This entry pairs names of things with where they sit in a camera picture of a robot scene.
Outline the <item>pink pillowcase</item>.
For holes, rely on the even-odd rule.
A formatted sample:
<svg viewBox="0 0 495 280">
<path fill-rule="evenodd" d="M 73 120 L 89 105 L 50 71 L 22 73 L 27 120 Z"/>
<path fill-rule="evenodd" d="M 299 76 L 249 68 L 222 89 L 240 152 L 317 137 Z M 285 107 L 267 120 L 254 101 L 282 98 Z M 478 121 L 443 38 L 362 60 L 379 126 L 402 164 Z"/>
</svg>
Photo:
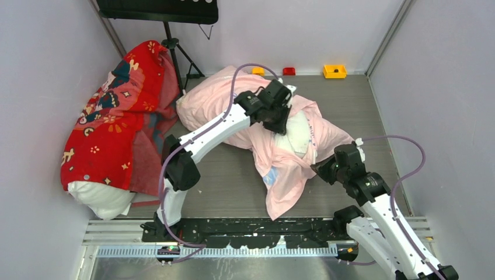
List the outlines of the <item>pink pillowcase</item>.
<svg viewBox="0 0 495 280">
<path fill-rule="evenodd" d="M 256 92 L 269 85 L 257 75 L 228 66 L 186 93 L 178 102 L 182 124 L 191 131 L 222 125 L 241 118 L 246 128 L 223 137 L 223 142 L 253 153 L 255 168 L 267 189 L 266 209 L 272 220 L 289 211 L 301 197 L 307 180 L 315 177 L 311 165 L 334 154 L 335 147 L 353 138 L 322 117 L 315 101 L 295 95 L 285 135 L 276 134 L 259 122 L 249 123 L 243 108 L 232 99 L 242 92 Z"/>
</svg>

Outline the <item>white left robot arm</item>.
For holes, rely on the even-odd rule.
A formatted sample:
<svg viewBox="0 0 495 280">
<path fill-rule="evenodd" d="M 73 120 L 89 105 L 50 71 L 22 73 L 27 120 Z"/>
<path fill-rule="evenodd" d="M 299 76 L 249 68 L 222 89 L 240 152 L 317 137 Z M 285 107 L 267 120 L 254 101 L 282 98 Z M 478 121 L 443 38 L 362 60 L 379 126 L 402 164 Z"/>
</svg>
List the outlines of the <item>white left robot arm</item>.
<svg viewBox="0 0 495 280">
<path fill-rule="evenodd" d="M 200 180 L 197 164 L 202 158 L 255 123 L 262 123 L 265 129 L 284 135 L 295 91 L 295 86 L 284 85 L 282 79 L 273 79 L 255 92 L 247 90 L 232 96 L 227 109 L 199 129 L 179 138 L 170 135 L 165 139 L 163 149 L 168 155 L 160 172 L 160 206 L 156 211 L 159 237 L 166 242 L 178 239 L 177 223 L 182 218 L 187 191 Z"/>
</svg>

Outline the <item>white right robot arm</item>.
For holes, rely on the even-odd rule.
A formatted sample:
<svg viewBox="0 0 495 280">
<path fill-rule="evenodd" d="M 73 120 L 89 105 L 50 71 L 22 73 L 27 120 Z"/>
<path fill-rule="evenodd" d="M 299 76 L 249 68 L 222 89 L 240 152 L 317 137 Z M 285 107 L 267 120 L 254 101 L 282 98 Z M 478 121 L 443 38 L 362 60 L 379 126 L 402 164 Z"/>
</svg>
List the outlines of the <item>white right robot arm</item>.
<svg viewBox="0 0 495 280">
<path fill-rule="evenodd" d="M 390 279 L 459 279 L 423 244 L 395 202 L 395 189 L 365 167 L 364 140 L 335 147 L 312 170 L 325 182 L 343 185 L 357 205 L 334 213 L 333 231 L 362 246 Z"/>
</svg>

